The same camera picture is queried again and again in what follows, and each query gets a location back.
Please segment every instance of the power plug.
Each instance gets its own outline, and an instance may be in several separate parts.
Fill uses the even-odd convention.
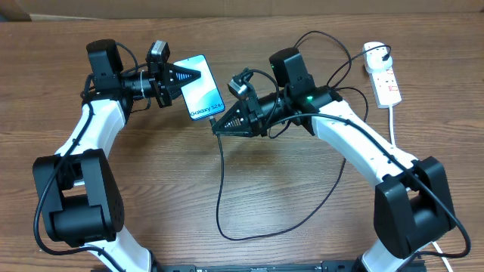
[[[367,42],[363,51],[384,45],[381,42]],[[393,65],[393,59],[388,55],[386,47],[377,48],[365,54],[365,69],[368,73],[383,72]]]
[[[367,42],[363,51],[383,45],[381,42]],[[395,106],[402,101],[399,86],[393,73],[393,59],[383,60],[388,54],[385,47],[377,48],[365,54],[365,68],[369,73],[371,87],[380,109]]]

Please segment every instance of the wooden surface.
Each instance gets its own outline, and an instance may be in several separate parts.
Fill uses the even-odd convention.
[[[457,271],[482,270],[483,27],[483,14],[0,24],[0,270],[86,271],[101,266],[88,253],[54,257],[40,252],[32,233],[38,201],[32,164],[64,144],[79,121],[79,93],[91,72],[85,45],[116,39],[142,60],[151,42],[163,39],[171,61],[205,54],[229,107],[235,99],[225,83],[232,74],[246,66],[270,71],[268,57],[292,46],[309,29],[335,35],[352,54],[373,40],[393,46],[403,96],[395,108],[398,145],[421,159],[435,156],[444,163],[455,211],[473,240],[470,256],[451,264]],[[322,36],[312,36],[300,50],[318,85],[345,60],[341,49]],[[129,56],[122,52],[122,57],[130,67]],[[254,77],[253,84],[261,96],[273,91],[266,79]],[[343,85],[368,96],[368,122],[387,136],[388,112],[376,108],[361,59]],[[362,115],[361,97],[343,95]],[[281,230],[302,220],[333,186],[342,160],[299,127],[274,141],[222,140],[221,222],[234,237]],[[220,179],[216,138],[207,120],[189,119],[182,99],[173,107],[153,106],[131,116],[109,160],[125,203],[127,228],[163,264],[354,259],[376,239],[374,193],[348,165],[326,205],[299,229],[264,240],[224,240],[215,222]],[[439,244],[447,252],[464,247],[457,230]],[[440,259],[427,260],[430,270],[444,270]]]

